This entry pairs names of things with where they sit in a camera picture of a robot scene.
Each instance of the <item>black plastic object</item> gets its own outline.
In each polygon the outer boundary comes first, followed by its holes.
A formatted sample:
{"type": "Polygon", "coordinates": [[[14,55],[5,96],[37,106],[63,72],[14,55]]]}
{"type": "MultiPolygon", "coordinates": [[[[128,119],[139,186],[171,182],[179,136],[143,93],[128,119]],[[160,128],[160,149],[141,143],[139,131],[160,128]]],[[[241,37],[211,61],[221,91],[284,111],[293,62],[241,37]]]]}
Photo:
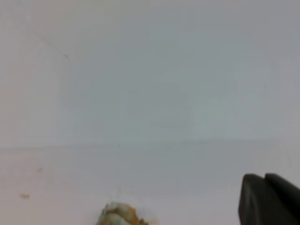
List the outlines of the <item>black plastic object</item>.
{"type": "Polygon", "coordinates": [[[300,190],[275,174],[243,178],[239,217],[241,225],[300,225],[296,216],[300,190]]]}

